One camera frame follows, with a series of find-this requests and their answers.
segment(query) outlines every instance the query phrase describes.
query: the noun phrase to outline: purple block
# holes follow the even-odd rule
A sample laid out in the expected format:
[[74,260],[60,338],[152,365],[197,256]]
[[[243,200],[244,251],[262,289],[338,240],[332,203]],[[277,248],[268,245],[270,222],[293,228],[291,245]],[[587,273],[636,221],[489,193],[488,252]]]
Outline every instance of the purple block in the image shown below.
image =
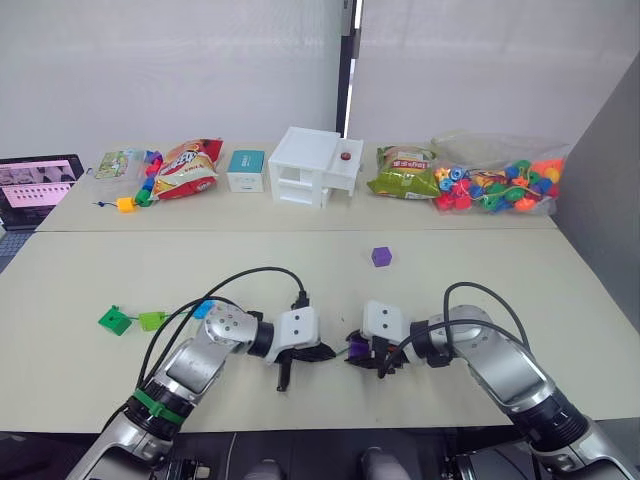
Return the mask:
[[391,263],[391,250],[389,247],[377,247],[371,252],[371,260],[376,267],[386,267]]

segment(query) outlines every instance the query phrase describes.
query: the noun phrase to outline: laptop screen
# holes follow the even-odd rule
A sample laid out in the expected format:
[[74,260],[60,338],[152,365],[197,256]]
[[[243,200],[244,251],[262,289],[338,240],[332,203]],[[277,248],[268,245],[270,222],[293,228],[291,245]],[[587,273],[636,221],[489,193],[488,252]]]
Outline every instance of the laptop screen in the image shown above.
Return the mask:
[[42,223],[83,171],[76,155],[0,160],[0,219],[5,228]]

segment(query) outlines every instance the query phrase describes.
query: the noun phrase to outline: white table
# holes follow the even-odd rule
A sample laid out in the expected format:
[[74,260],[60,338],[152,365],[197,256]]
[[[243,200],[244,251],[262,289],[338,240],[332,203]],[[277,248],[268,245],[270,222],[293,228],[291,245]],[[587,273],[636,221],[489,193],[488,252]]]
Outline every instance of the white table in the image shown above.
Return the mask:
[[[369,255],[382,245],[394,257],[377,269]],[[267,264],[300,275],[336,350],[369,299],[419,320],[440,312],[449,284],[483,283],[519,313],[540,364],[578,408],[596,419],[640,416],[640,337],[554,229],[74,232],[36,234],[0,275],[0,430],[98,431],[131,394],[151,338],[136,325],[122,337],[100,327],[111,304],[129,314],[170,310]],[[223,292],[267,319],[295,293],[288,277],[270,273]],[[460,291],[455,303],[477,304],[515,331],[478,292]],[[460,361],[406,367],[384,381],[342,358],[296,363],[286,394],[276,382],[277,367],[232,356],[184,431],[508,423]]]
[[[556,228],[549,217],[520,214],[439,213],[424,201],[398,200],[373,195],[366,182],[376,176],[376,145],[365,145],[363,171],[358,175],[354,196],[335,191],[325,209],[301,205],[274,205],[268,179],[264,193],[232,193],[226,175],[233,150],[265,150],[273,144],[225,144],[218,164],[220,184],[182,199],[159,202],[135,213],[121,214],[115,208],[100,208],[93,202],[114,201],[92,188],[95,180],[84,176],[40,226],[55,231],[331,231],[331,230],[426,230],[479,228]],[[91,163],[83,159],[85,168]],[[134,196],[137,189],[122,192]]]

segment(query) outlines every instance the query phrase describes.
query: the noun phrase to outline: green cable tie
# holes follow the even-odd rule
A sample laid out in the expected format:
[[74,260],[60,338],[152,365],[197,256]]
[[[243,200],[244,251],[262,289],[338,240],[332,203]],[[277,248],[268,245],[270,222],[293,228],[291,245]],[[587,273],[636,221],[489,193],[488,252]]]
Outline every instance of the green cable tie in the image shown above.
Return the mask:
[[171,423],[175,423],[176,425],[182,425],[182,423],[186,420],[185,417],[178,415],[175,412],[172,412],[167,407],[165,407],[162,403],[155,401],[149,395],[144,393],[139,388],[136,388],[136,391],[133,392],[133,398],[142,403],[147,409],[149,413],[154,417],[164,418],[165,420],[170,421]]

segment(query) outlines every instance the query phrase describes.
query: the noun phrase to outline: green snack bag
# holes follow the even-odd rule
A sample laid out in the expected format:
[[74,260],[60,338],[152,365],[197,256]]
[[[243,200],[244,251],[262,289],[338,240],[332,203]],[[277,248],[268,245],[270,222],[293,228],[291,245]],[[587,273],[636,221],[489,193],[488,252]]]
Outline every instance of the green snack bag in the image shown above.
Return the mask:
[[378,148],[378,176],[367,182],[378,195],[410,200],[440,196],[430,161],[435,154],[423,147]]

